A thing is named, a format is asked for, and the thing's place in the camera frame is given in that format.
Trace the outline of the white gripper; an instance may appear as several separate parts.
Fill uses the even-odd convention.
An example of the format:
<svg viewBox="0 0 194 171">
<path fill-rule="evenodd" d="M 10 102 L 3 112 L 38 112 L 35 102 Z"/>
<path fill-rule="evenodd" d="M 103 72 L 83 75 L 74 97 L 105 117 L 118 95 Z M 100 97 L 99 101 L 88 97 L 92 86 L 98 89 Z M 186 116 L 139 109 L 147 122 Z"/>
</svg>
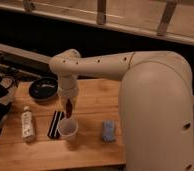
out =
<svg viewBox="0 0 194 171">
<path fill-rule="evenodd" d="M 79 88 L 75 75 L 58 76 L 58 93 L 61 98 L 62 106 L 65 107 L 67 101 L 75 106 Z"/>
</svg>

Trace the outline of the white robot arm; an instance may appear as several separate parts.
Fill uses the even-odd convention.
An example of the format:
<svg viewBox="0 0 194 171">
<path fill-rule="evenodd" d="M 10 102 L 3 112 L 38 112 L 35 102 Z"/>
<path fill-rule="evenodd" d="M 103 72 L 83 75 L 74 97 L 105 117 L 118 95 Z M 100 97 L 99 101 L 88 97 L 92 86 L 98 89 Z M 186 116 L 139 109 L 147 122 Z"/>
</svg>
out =
<svg viewBox="0 0 194 171">
<path fill-rule="evenodd" d="M 62 102 L 78 94 L 78 75 L 118 80 L 126 171 L 194 171 L 192 71 L 172 51 L 82 58 L 69 49 L 51 58 Z"/>
</svg>

